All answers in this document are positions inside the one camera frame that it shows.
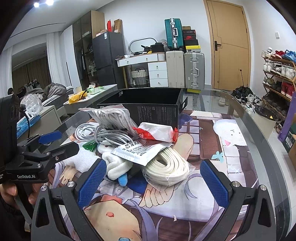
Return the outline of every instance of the dark gray refrigerator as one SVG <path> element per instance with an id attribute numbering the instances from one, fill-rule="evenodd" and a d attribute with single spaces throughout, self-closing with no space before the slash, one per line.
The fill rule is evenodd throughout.
<path id="1" fill-rule="evenodd" d="M 115 60 L 124 56 L 122 34 L 106 32 L 95 37 L 92 44 L 100 86 L 117 84 L 118 89 L 125 88 L 123 70 Z"/>

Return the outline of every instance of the blue gripper pad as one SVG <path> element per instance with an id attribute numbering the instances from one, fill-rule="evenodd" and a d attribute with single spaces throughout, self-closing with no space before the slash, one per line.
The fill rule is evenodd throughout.
<path id="1" fill-rule="evenodd" d="M 228 191 L 206 161 L 200 164 L 200 174 L 220 207 L 229 204 Z"/>
<path id="2" fill-rule="evenodd" d="M 52 133 L 48 133 L 39 137 L 38 142 L 39 144 L 48 144 L 50 142 L 59 140 L 62 138 L 62 133 L 60 131 L 55 131 Z"/>
<path id="3" fill-rule="evenodd" d="M 88 176 L 78 193 L 77 204 L 81 209 L 89 205 L 96 190 L 106 175 L 106 172 L 107 165 L 106 162 L 102 160 Z"/>

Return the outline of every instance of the yellow package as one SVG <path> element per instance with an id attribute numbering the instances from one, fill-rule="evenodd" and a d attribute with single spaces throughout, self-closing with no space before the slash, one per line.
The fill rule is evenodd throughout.
<path id="1" fill-rule="evenodd" d="M 69 104 L 75 103 L 78 100 L 84 99 L 87 96 L 86 91 L 81 91 L 75 95 L 69 97 Z"/>

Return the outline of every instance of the ceiling light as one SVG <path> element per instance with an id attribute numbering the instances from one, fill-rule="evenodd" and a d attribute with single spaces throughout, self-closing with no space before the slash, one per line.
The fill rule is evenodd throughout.
<path id="1" fill-rule="evenodd" d="M 48 6 L 51 6 L 54 4 L 54 0 L 46 0 L 45 2 Z"/>

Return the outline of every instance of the red plastic wrapper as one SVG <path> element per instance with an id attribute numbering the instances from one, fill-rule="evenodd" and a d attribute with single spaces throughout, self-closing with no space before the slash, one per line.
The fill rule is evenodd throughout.
<path id="1" fill-rule="evenodd" d="M 139 134 L 139 137 L 146 140 L 165 141 L 169 143 L 176 142 L 178 139 L 178 129 L 171 126 L 142 122 L 138 128 L 133 129 Z"/>

